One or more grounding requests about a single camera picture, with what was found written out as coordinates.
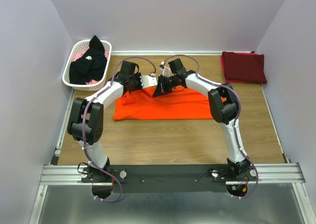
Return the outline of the orange t shirt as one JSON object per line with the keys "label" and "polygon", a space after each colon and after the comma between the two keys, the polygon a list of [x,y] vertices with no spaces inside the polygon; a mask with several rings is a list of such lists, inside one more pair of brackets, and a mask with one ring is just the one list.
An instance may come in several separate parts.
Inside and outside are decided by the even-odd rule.
{"label": "orange t shirt", "polygon": [[179,87],[154,97],[155,88],[127,92],[116,100],[113,120],[212,119],[208,98],[193,89]]}

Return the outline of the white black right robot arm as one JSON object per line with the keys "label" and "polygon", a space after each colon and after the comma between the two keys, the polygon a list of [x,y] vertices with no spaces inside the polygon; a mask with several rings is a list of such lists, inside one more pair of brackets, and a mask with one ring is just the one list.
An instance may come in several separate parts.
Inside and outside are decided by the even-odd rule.
{"label": "white black right robot arm", "polygon": [[173,88],[181,85],[208,97],[211,115],[220,124],[226,140],[228,177],[237,181],[253,170],[254,177],[258,179],[257,168],[248,157],[242,143],[239,130],[241,102],[231,84],[217,83],[202,77],[198,71],[188,71],[179,58],[168,64],[167,67],[165,61],[162,61],[159,66],[162,75],[158,77],[154,96],[170,94]]}

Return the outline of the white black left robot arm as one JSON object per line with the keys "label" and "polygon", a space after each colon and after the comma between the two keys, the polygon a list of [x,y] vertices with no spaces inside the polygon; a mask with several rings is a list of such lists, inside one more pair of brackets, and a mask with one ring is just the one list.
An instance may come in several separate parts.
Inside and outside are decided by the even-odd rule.
{"label": "white black left robot arm", "polygon": [[115,72],[104,87],[91,96],[74,99],[67,127],[68,134],[81,145],[87,166],[99,182],[106,181],[109,176],[117,180],[109,170],[110,161],[100,142],[104,111],[127,92],[145,88],[145,77],[139,72],[138,64],[123,60],[119,65],[120,71]]}

